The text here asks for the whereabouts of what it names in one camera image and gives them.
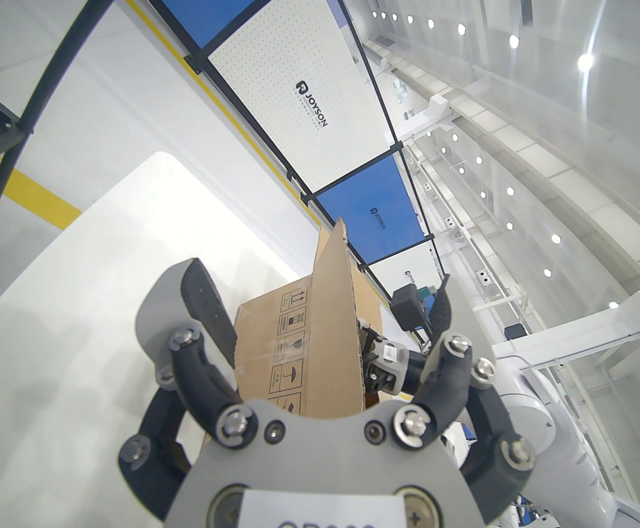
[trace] robotic arm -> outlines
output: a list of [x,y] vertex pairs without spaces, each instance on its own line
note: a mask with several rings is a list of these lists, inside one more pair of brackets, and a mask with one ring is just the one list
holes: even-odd
[[[405,307],[415,304],[407,298]],[[127,484],[166,527],[242,528],[243,502],[254,492],[398,495],[407,526],[485,526],[522,491],[534,453],[490,382],[494,363],[451,331],[445,294],[439,309],[426,360],[377,334],[364,351],[366,389],[404,388],[414,394],[411,404],[387,401],[315,420],[241,399],[232,372],[235,333],[218,292],[199,260],[177,264],[136,321],[160,388],[120,451]],[[465,407],[478,441],[458,469],[439,440]],[[186,411],[212,438],[193,467],[175,439]]]

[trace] black cable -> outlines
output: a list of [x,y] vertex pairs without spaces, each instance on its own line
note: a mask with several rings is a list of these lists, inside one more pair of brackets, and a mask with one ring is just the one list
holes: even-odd
[[33,132],[33,128],[40,119],[51,95],[55,92],[78,51],[112,3],[113,0],[88,0],[53,54],[47,69],[44,70],[38,85],[31,94],[22,117],[16,124],[20,130],[24,131],[24,139],[7,150],[0,161],[0,197],[2,197],[15,164],[22,154],[22,149],[24,149],[24,145]]

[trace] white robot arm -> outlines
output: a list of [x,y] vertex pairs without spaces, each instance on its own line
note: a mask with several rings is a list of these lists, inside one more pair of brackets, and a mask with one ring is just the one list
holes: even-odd
[[600,485],[591,446],[553,384],[533,367],[520,370],[519,361],[497,361],[494,387],[536,451],[523,495],[552,512],[561,528],[640,527],[640,506]]

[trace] printed icon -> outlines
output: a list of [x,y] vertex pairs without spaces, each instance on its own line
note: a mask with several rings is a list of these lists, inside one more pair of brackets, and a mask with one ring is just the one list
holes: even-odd
[[273,362],[279,363],[285,359],[304,354],[305,331],[300,330],[276,340]]
[[302,393],[294,392],[293,394],[287,394],[286,396],[276,396],[269,398],[269,401],[289,413],[300,414]]
[[285,293],[280,301],[280,311],[286,312],[291,308],[298,308],[307,304],[307,292],[308,286],[303,286]]
[[302,329],[307,323],[307,307],[282,314],[278,319],[278,335]]
[[302,367],[302,358],[284,363],[283,365],[272,366],[269,393],[273,394],[274,392],[282,392],[284,390],[302,387]]

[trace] white label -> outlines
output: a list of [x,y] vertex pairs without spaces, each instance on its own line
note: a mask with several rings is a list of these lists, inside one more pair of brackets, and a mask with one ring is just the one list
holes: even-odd
[[397,528],[405,524],[402,497],[246,490],[238,528]]
[[398,349],[390,344],[385,344],[385,348],[382,351],[382,359],[396,362],[398,361]]

